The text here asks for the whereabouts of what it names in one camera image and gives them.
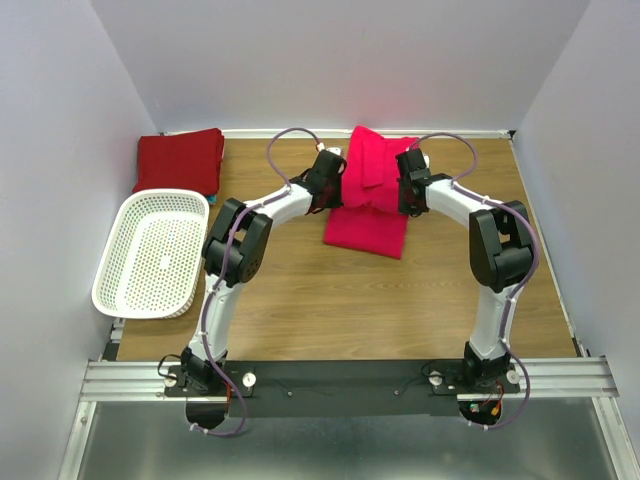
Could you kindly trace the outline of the pink red t shirt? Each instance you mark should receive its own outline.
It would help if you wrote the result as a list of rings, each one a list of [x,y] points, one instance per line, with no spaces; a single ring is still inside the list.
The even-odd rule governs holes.
[[[414,141],[384,137],[365,126],[353,130],[342,176],[343,206],[329,213],[325,244],[402,257],[408,216],[398,211],[396,155]]]

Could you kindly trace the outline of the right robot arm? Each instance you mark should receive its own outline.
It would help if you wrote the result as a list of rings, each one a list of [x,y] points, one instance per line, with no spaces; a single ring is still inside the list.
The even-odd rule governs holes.
[[[399,211],[418,217],[431,210],[468,231],[471,272],[480,285],[474,331],[465,344],[458,378],[485,387],[510,369],[510,332],[517,301],[540,260],[539,241],[523,203],[502,203],[434,174],[418,148],[396,155]]]

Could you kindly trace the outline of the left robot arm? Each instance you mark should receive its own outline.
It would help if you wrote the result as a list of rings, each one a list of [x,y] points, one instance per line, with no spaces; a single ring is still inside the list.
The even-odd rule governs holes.
[[[314,164],[278,191],[248,203],[222,205],[204,242],[205,297],[192,339],[180,355],[195,389],[216,391],[228,382],[222,365],[234,311],[245,284],[257,274],[272,230],[325,209],[342,206],[347,162],[339,149],[322,149]]]

